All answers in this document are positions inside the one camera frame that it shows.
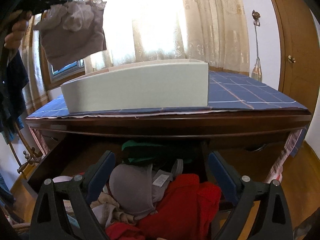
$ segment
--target curtain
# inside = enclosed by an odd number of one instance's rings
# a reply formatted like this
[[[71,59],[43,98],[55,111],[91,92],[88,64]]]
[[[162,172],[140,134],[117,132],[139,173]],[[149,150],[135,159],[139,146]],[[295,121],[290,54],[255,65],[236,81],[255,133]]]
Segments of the curtain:
[[[23,37],[20,46],[22,62],[27,70],[29,83],[22,90],[26,102],[27,113],[34,111],[49,102],[47,91],[45,90],[40,68],[40,44],[39,31],[33,31],[33,26],[41,20],[41,14],[33,16],[29,21],[26,35]],[[47,154],[49,148],[41,133],[35,129],[30,129],[42,153]]]
[[[133,62],[194,58],[249,74],[241,0],[104,0],[107,50],[84,59],[86,73]]]

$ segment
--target green fabric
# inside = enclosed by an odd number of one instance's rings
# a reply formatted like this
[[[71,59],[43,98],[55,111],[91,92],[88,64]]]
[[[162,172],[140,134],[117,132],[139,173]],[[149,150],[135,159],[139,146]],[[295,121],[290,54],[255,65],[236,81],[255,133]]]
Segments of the green fabric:
[[[138,163],[142,161],[153,160],[154,157],[146,157],[146,158],[128,158],[130,163]]]
[[[130,147],[130,146],[163,146],[163,145],[155,144],[155,143],[138,143],[138,142],[135,142],[133,140],[130,140],[130,141],[126,141],[122,145],[121,150],[123,151],[126,147]]]
[[[153,164],[162,170],[171,170],[176,159],[182,159],[184,164],[193,162],[197,153],[193,150],[192,143],[168,142],[165,145],[127,141],[122,145],[122,151],[127,153],[124,163],[135,166],[147,166]]]

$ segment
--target brass decorative knob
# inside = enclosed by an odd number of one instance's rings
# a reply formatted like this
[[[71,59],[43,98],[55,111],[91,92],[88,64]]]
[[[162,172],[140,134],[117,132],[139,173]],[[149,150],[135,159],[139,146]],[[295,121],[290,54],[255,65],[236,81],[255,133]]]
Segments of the brass decorative knob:
[[[296,59],[294,57],[292,57],[291,55],[288,56],[288,61],[290,63],[296,63]]]

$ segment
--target red clothing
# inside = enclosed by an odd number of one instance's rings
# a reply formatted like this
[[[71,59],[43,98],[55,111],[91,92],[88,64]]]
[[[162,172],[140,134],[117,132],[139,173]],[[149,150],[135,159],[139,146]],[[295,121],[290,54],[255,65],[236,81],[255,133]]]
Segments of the red clothing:
[[[141,219],[137,227],[145,237],[207,240],[220,197],[220,188],[210,182],[200,184],[198,175],[179,175],[158,203],[158,213]]]
[[[106,234],[110,240],[145,240],[138,228],[120,222],[116,222],[106,228]]]

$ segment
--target laundry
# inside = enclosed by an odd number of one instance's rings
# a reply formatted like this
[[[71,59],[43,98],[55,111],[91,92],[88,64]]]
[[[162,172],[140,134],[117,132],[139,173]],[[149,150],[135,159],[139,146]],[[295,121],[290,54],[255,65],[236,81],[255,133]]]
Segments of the laundry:
[[[107,49],[102,29],[105,4],[87,0],[53,5],[47,17],[34,26],[54,71]]]
[[[19,52],[9,62],[7,68],[0,71],[0,132],[6,143],[12,141],[15,133],[14,122],[23,128],[20,115],[26,110],[22,89],[28,84],[28,74]]]
[[[122,145],[122,151],[127,156],[124,163],[135,166],[153,164],[164,171],[170,171],[176,159],[183,163],[191,163],[196,159],[194,142],[165,142],[156,144],[150,142],[136,142],[129,140]]]
[[[114,223],[105,230],[110,240],[145,240],[142,232],[134,227],[124,223]]]
[[[182,173],[183,161],[176,160],[171,172],[153,171],[152,167],[152,164],[147,167],[120,164],[110,175],[111,194],[124,212],[133,215],[135,220],[156,213],[156,205],[162,200],[169,183]]]
[[[126,214],[120,209],[120,205],[112,196],[101,192],[97,201],[91,203],[90,207],[100,225],[107,228],[113,222],[122,222],[135,225],[136,222],[132,215]]]
[[[171,182],[156,214],[137,223],[145,237],[168,240],[207,240],[209,225],[219,208],[221,190],[199,183],[196,174],[182,174]]]

